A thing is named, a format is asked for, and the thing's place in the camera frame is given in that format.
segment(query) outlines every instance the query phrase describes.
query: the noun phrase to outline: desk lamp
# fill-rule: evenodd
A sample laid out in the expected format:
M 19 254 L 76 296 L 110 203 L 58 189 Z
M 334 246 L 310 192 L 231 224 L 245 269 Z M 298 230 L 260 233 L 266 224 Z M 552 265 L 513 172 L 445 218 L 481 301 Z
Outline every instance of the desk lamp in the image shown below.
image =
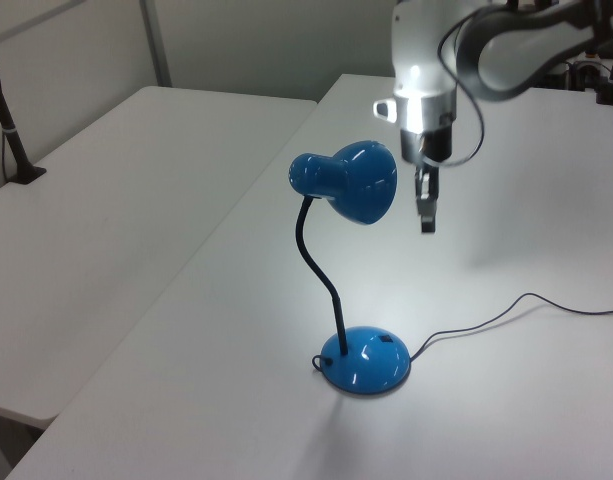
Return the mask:
M 316 198 L 325 198 L 339 214 L 354 222 L 370 225 L 378 221 L 395 196 L 395 160 L 384 145 L 362 141 L 342 148 L 332 157 L 300 155 L 288 176 L 295 191 L 304 195 L 295 229 L 297 247 L 330 292 L 337 326 L 337 334 L 324 344 L 321 355 L 313 357 L 313 366 L 331 384 L 349 393 L 374 395 L 392 390 L 410 371 L 406 346 L 380 328 L 344 327 L 339 295 L 306 250 L 303 228 Z

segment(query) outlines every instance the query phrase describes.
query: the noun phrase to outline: white desk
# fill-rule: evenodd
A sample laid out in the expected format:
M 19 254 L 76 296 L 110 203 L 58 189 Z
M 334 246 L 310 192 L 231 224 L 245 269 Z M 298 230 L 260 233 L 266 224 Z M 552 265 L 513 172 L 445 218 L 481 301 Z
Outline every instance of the white desk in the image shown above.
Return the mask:
M 613 479 L 613 318 L 529 301 L 517 321 L 436 343 L 382 398 L 313 371 L 334 322 L 295 246 L 288 166 L 364 138 L 397 151 L 370 113 L 391 86 L 337 82 L 11 480 Z M 414 350 L 526 290 L 613 307 L 613 108 L 532 91 L 484 112 L 481 154 L 441 178 L 435 236 L 418 233 L 401 163 L 374 226 L 315 203 L 306 242 L 348 326 L 388 328 Z M 474 140 L 469 118 L 462 106 L 457 149 Z
M 0 190 L 0 415 L 46 427 L 314 108 L 145 88 Z

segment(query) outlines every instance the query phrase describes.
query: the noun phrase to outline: blue lamp shade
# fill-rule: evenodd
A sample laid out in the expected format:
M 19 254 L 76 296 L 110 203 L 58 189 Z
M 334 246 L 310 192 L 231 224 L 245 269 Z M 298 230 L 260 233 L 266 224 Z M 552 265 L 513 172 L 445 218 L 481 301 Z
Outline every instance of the blue lamp shade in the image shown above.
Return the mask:
M 397 189 L 395 159 L 374 141 L 353 143 L 332 157 L 300 155 L 288 178 L 297 193 L 325 198 L 342 216 L 366 225 L 384 216 Z

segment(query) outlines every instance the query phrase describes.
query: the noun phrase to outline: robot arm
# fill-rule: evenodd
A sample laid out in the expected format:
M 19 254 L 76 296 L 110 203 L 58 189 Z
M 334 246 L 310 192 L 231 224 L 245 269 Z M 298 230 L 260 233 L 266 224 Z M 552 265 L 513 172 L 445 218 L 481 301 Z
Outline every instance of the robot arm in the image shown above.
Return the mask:
M 613 0 L 573 0 L 523 13 L 483 0 L 399 0 L 393 11 L 393 98 L 375 103 L 377 117 L 400 129 L 402 158 L 415 166 L 422 232 L 435 232 L 438 164 L 452 154 L 456 82 L 475 97 L 502 101 L 532 86 L 557 63 L 613 37 Z

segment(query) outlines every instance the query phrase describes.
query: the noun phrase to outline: lamp base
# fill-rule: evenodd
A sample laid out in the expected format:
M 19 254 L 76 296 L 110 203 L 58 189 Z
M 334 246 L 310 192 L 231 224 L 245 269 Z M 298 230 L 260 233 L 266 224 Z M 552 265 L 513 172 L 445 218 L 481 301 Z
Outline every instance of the lamp base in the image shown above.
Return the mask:
M 410 372 L 408 349 L 398 337 L 375 327 L 346 330 L 348 355 L 341 355 L 337 335 L 322 348 L 320 368 L 326 380 L 357 395 L 385 393 Z

